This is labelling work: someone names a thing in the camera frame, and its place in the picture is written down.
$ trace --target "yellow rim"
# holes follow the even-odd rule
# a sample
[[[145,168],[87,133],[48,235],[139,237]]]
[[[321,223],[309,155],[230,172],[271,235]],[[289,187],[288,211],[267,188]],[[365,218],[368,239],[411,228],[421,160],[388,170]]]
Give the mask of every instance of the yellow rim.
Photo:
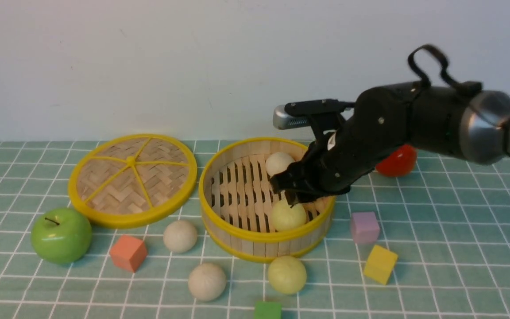
[[[79,177],[79,174],[81,172],[81,168],[92,159],[101,158],[104,159],[104,157],[97,157],[94,156],[95,154],[101,152],[102,150],[120,143],[125,140],[131,140],[131,139],[139,139],[139,138],[146,138],[148,139],[146,143],[142,145],[138,153],[134,158],[138,157],[138,154],[140,151],[143,150],[145,145],[151,140],[151,139],[158,139],[158,140],[164,140],[168,141],[178,147],[182,153],[184,153],[184,156],[186,156],[186,161],[188,162],[186,166],[189,167],[188,177],[186,178],[186,182],[182,186],[182,189],[175,194],[172,198],[170,198],[168,201],[164,202],[164,204],[152,208],[150,210],[144,211],[139,214],[128,214],[128,215],[114,215],[114,214],[105,214],[103,212],[99,212],[97,210],[94,210],[93,208],[90,208],[85,204],[85,200],[82,200],[79,195],[77,194],[77,188],[76,183],[77,179]],[[123,159],[115,159],[115,158],[107,158],[109,160],[114,161],[120,161],[120,162],[126,162]],[[163,163],[169,163],[174,165],[182,165],[181,163],[172,163],[172,162],[140,162],[140,164],[146,164],[146,163],[155,163],[155,164],[163,164]],[[127,169],[133,169],[134,172],[136,169],[132,165],[126,165],[123,169],[120,170],[124,171]],[[198,176],[198,165],[196,163],[196,158],[194,158],[194,154],[190,151],[186,145],[184,145],[182,142],[178,141],[177,139],[173,139],[169,136],[164,135],[153,135],[153,134],[137,134],[137,135],[129,135],[129,136],[123,136],[119,139],[115,139],[112,141],[109,141],[108,143],[105,143],[93,151],[86,154],[84,158],[76,165],[74,168],[70,180],[68,183],[68,194],[70,196],[70,200],[72,201],[72,205],[74,208],[76,208],[79,212],[83,213],[88,220],[90,220],[92,223],[107,227],[107,228],[135,228],[140,226],[145,226],[148,224],[151,224],[153,222],[157,222],[158,220],[165,218],[166,216],[172,214],[175,212],[180,206],[182,206],[186,200],[188,200],[188,197],[192,194],[194,191],[194,187],[196,185],[196,178]],[[144,187],[143,182],[140,180],[140,177],[138,174],[136,174],[136,178],[141,183],[141,186]],[[149,202],[150,206],[150,198],[148,196],[148,193],[144,193],[147,201]]]
[[[312,251],[314,248],[316,248],[316,246],[318,246],[318,244],[326,237],[326,234],[328,233],[329,229],[330,229],[330,226],[328,226],[328,229],[324,232],[324,234],[322,236],[320,236],[320,238],[318,238],[318,240],[316,242],[314,242],[312,245],[310,245],[308,248],[299,250],[298,252],[290,254],[290,256],[300,258],[300,257],[308,254],[310,251]],[[214,236],[214,234],[212,234],[212,232],[208,228],[206,228],[206,232],[208,232],[208,234],[210,235],[210,238],[212,238],[212,240],[216,243],[216,245],[219,246],[219,248],[223,249],[228,254],[233,255],[237,258],[241,258],[241,259],[249,261],[249,262],[257,262],[257,263],[270,263],[273,260],[275,260],[275,258],[277,258],[277,257],[259,257],[259,256],[245,254],[245,253],[240,252],[239,250],[235,250],[235,249],[227,246],[223,242],[221,242],[216,236]]]
[[[311,222],[308,222],[304,224],[303,226],[296,228],[294,230],[288,230],[285,232],[276,232],[276,233],[258,233],[258,232],[252,232],[249,230],[242,230],[241,228],[237,228],[228,222],[225,222],[225,220],[222,220],[210,207],[208,204],[206,195],[204,194],[204,180],[206,179],[206,172],[209,170],[213,162],[224,152],[228,151],[231,148],[237,147],[241,144],[256,142],[256,141],[279,141],[282,143],[289,143],[292,145],[296,145],[298,147],[301,147],[303,149],[308,149],[301,143],[296,143],[295,141],[291,140],[285,140],[280,139],[277,137],[257,137],[255,139],[247,139],[239,142],[232,143],[228,145],[227,147],[224,147],[221,149],[217,154],[215,154],[214,157],[210,159],[208,164],[206,164],[206,167],[202,171],[202,174],[200,175],[200,186],[198,189],[198,193],[200,194],[200,204],[202,206],[202,209],[204,212],[206,212],[208,218],[219,228],[223,229],[228,234],[232,234],[234,236],[237,236],[243,240],[248,241],[255,241],[255,242],[279,242],[279,241],[287,241],[287,240],[293,240],[295,238],[304,236],[311,232],[312,230],[315,230],[318,228],[326,218],[332,213],[332,210],[334,210],[334,204],[336,203],[336,198],[332,197],[330,201],[328,202],[328,205],[326,206],[326,210],[318,215],[317,218],[312,220]]]

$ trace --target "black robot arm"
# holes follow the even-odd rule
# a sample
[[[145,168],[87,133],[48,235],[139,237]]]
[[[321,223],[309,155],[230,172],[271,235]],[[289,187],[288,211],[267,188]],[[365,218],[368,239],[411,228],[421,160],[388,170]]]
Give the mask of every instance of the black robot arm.
[[[417,67],[414,54],[427,50],[441,64],[447,87],[435,87]],[[289,204],[341,195],[403,144],[490,165],[510,157],[510,97],[485,91],[479,82],[456,82],[448,61],[433,45],[409,55],[419,81],[367,89],[355,103],[332,99],[279,106],[278,129],[310,126],[316,138],[304,157],[270,180]],[[353,109],[345,120],[340,113]]]

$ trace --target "orange cube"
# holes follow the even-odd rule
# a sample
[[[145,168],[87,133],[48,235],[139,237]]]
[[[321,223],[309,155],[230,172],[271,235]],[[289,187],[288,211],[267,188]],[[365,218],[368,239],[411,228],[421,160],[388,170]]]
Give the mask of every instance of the orange cube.
[[[144,241],[124,234],[113,245],[109,255],[117,267],[136,272],[147,257],[147,247]]]

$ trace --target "red tomato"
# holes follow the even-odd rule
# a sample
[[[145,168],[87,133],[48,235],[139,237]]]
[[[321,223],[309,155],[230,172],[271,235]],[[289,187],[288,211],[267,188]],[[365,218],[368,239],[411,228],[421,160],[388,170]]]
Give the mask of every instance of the red tomato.
[[[379,174],[388,177],[400,177],[409,174],[417,163],[417,150],[403,145],[375,166]]]

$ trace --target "pink cube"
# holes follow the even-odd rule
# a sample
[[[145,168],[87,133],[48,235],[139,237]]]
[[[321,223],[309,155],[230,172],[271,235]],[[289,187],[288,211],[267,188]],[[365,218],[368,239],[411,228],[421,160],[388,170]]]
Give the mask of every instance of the pink cube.
[[[379,223],[375,212],[352,213],[352,238],[357,244],[370,244],[379,238]]]

